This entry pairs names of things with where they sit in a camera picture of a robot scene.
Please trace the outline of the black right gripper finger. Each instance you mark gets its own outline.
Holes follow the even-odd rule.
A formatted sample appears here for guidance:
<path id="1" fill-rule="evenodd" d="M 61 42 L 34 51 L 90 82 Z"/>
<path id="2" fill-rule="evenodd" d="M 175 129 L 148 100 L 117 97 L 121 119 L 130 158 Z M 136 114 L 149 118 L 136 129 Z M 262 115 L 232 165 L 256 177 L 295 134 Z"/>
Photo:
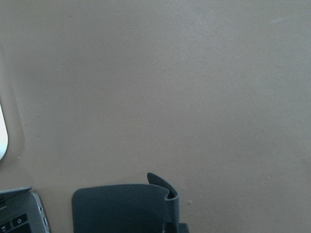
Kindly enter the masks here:
<path id="1" fill-rule="evenodd" d="M 186 223 L 165 223 L 163 233 L 189 233 Z"/>

